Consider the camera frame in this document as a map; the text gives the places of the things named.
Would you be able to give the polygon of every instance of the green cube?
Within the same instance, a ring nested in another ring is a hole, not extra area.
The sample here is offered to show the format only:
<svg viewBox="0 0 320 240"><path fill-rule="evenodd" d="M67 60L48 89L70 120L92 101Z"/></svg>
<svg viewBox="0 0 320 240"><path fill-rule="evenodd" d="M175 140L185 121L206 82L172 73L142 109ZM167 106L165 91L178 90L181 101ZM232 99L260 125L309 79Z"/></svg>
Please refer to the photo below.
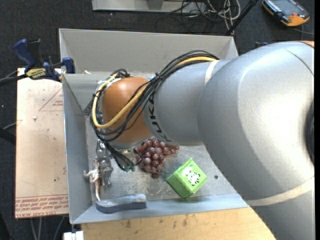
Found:
<svg viewBox="0 0 320 240"><path fill-rule="evenodd" d="M207 176L190 158L181 165L167 180L173 189L183 198L196 193L207 181Z"/></svg>

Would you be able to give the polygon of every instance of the bunch of grapes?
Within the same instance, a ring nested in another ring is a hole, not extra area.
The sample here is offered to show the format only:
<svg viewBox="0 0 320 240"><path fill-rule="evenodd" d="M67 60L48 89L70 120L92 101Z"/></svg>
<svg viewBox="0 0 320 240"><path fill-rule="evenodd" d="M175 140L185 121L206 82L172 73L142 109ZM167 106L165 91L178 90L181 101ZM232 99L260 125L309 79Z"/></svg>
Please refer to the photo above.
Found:
<svg viewBox="0 0 320 240"><path fill-rule="evenodd" d="M141 156L136 156L142 171L151 174L153 179L159 178L164 170L165 157L174 155L179 146L169 145L163 141L150 137L135 149Z"/></svg>

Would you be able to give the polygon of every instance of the blue clamp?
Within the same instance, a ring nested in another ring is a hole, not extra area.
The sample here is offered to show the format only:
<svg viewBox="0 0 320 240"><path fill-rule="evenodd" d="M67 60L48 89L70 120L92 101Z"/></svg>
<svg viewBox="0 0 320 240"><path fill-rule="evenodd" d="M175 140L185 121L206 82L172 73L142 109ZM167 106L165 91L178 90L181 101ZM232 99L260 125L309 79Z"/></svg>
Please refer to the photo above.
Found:
<svg viewBox="0 0 320 240"><path fill-rule="evenodd" d="M55 70L55 67L65 66L62 73L74 74L75 64L72 58L65 57L62 62L52 64L44 62L40 53L41 40L27 41L22 39L13 46L14 53L20 60L26 63L24 74L32 80L48 79L61 82L62 74Z"/></svg>

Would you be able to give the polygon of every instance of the orange device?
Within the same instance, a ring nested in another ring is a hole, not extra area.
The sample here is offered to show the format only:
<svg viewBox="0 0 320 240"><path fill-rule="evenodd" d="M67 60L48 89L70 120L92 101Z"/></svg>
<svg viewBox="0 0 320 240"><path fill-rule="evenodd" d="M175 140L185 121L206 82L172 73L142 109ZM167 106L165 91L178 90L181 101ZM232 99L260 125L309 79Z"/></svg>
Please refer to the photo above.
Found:
<svg viewBox="0 0 320 240"><path fill-rule="evenodd" d="M288 27L302 25L310 18L307 10L294 0L263 0L262 5L277 22Z"/></svg>

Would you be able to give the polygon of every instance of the cardboard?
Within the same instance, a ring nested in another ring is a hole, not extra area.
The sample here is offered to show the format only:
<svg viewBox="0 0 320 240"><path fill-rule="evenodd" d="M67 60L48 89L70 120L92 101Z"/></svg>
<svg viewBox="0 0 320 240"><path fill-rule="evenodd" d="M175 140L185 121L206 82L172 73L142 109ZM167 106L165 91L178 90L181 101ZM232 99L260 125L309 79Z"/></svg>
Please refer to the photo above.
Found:
<svg viewBox="0 0 320 240"><path fill-rule="evenodd" d="M62 84L17 83L15 218L69 212Z"/></svg>

